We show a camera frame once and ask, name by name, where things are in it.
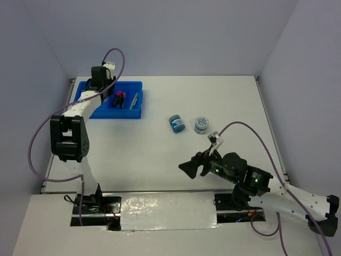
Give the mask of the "pink black highlighter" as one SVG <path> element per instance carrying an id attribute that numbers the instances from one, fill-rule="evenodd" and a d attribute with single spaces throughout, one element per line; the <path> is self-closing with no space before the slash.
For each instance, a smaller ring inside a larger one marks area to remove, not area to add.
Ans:
<path id="1" fill-rule="evenodd" d="M 114 108 L 120 109 L 120 106 L 119 106 L 119 98 L 120 98 L 120 95 L 121 95 L 122 93 L 123 93 L 122 91 L 118 91 L 118 92 L 117 92 L 117 94 L 116 94 L 116 96 L 115 96 L 115 99 L 114 99 L 114 101 L 113 101 L 113 104 L 112 104 L 112 106 L 113 106 Z"/>

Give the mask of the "orange black highlighter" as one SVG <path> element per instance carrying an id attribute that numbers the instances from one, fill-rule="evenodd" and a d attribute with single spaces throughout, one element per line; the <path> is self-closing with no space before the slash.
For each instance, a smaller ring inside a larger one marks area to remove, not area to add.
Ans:
<path id="1" fill-rule="evenodd" d="M 124 108 L 124 102 L 125 102 L 125 93 L 122 93 L 119 98 L 119 106 L 120 109 Z"/>

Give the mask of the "blue thin pen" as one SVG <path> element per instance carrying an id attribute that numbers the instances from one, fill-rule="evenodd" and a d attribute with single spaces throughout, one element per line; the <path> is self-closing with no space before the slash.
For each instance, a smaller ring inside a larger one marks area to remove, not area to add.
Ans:
<path id="1" fill-rule="evenodd" d="M 130 108 L 129 108 L 130 110 L 132 110 L 132 109 L 135 108 L 138 99 L 139 99 L 139 93 L 137 92 L 137 93 L 135 94 L 134 98 L 133 98 L 133 101 L 132 101 L 131 105 L 130 105 Z"/>

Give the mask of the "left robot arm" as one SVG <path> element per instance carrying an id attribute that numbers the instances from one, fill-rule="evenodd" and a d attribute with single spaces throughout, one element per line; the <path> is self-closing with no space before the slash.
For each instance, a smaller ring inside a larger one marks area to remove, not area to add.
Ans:
<path id="1" fill-rule="evenodd" d="M 81 90 L 79 103 L 74 104 L 62 115 L 54 115 L 50 119 L 52 153 L 64 162 L 73 175 L 82 175 L 77 189 L 75 203 L 86 206 L 97 213 L 104 208 L 104 199 L 99 183 L 93 177 L 87 154 L 90 141 L 86 131 L 86 122 L 102 102 L 113 93 L 105 90 L 116 79 L 115 64 L 103 62 L 101 66 L 91 68 L 91 78 Z"/>

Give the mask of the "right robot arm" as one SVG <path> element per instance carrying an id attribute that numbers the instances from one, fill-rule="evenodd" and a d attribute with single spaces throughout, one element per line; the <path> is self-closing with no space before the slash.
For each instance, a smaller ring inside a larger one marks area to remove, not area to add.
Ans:
<path id="1" fill-rule="evenodd" d="M 213 153 L 206 150 L 178 167 L 191 179 L 202 167 L 202 177 L 212 173 L 234 184 L 232 193 L 215 196 L 218 211 L 263 208 L 301 219 L 311 231 L 327 237 L 333 237 L 337 231 L 337 196 L 318 196 L 289 184 L 282 185 L 272 174 L 248 165 L 237 153 L 221 156 L 216 150 Z"/>

